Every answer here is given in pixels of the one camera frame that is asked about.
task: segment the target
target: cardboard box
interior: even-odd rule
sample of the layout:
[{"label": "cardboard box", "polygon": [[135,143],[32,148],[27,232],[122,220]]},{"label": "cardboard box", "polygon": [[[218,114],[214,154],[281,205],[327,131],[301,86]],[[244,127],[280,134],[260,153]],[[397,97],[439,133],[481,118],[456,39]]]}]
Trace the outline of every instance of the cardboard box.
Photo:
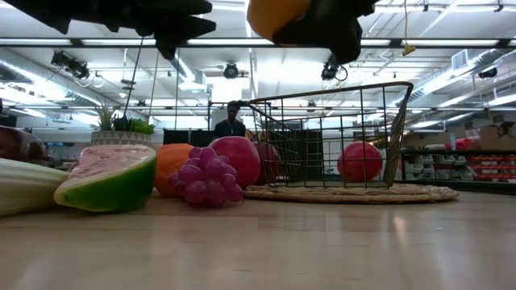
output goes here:
[{"label": "cardboard box", "polygon": [[503,122],[498,126],[467,130],[466,138],[475,143],[475,146],[469,149],[516,151],[515,124],[515,122]]}]

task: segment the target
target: potted plant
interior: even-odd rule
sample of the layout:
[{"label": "potted plant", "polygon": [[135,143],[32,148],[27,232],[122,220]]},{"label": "potted plant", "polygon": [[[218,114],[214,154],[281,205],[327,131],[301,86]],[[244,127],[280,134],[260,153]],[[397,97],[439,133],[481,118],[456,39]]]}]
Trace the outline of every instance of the potted plant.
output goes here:
[{"label": "potted plant", "polygon": [[151,134],[154,132],[154,125],[139,119],[131,119],[123,116],[114,117],[116,107],[109,109],[106,103],[96,105],[100,121],[100,130],[91,134],[93,145],[124,145],[142,144],[151,145]]}]

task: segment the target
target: red ball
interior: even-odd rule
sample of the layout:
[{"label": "red ball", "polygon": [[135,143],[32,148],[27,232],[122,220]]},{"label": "red ball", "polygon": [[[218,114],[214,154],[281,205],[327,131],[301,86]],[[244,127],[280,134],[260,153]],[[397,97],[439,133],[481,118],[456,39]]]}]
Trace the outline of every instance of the red ball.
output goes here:
[{"label": "red ball", "polygon": [[380,174],[382,164],[381,154],[376,147],[357,141],[347,145],[340,154],[337,168],[347,182],[368,182]]},{"label": "red ball", "polygon": [[260,174],[260,157],[251,141],[244,137],[222,137],[210,143],[209,147],[218,156],[229,158],[229,164],[236,170],[236,183],[245,188],[255,183]]},{"label": "red ball", "polygon": [[260,175],[256,180],[256,185],[264,185],[274,180],[281,172],[281,157],[274,146],[267,143],[253,142],[258,155],[260,156]]}]

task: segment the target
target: watermelon slice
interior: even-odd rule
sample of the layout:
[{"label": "watermelon slice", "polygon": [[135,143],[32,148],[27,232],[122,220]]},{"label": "watermelon slice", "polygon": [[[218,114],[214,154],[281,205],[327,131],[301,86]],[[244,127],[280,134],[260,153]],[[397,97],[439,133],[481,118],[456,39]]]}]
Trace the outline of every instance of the watermelon slice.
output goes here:
[{"label": "watermelon slice", "polygon": [[156,153],[143,145],[87,147],[54,201],[94,212],[141,209],[154,188]]}]

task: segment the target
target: plant pot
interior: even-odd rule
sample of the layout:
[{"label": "plant pot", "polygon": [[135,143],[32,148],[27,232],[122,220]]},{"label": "plant pot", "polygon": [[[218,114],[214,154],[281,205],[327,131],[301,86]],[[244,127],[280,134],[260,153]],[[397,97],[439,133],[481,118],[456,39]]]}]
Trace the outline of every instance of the plant pot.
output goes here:
[{"label": "plant pot", "polygon": [[95,131],[91,133],[93,145],[146,145],[151,146],[151,135],[124,131]]}]

